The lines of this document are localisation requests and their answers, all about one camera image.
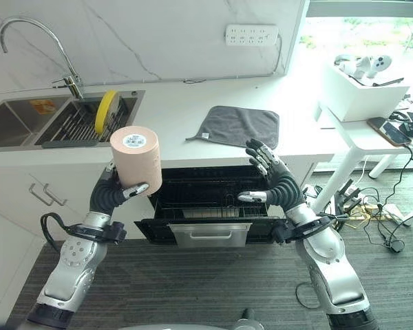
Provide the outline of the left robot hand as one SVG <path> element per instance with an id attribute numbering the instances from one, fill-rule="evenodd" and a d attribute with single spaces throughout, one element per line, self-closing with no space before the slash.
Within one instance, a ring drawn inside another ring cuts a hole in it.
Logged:
<path id="1" fill-rule="evenodd" d="M 123 188 L 114 160 L 102 171 L 89 200 L 89 211 L 112 215 L 115 208 L 128 199 L 145 192 L 149 188 L 147 182 L 140 182 Z"/>

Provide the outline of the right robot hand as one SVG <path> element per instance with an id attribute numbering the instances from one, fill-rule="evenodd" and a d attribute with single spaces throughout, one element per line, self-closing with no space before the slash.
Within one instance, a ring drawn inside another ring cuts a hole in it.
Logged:
<path id="1" fill-rule="evenodd" d="M 249 162 L 266 180 L 268 190 L 241 192 L 237 196 L 240 201 L 280 206 L 284 212 L 305 202 L 295 177 L 271 148 L 251 138 L 246 141 L 245 151 L 250 156 Z"/>

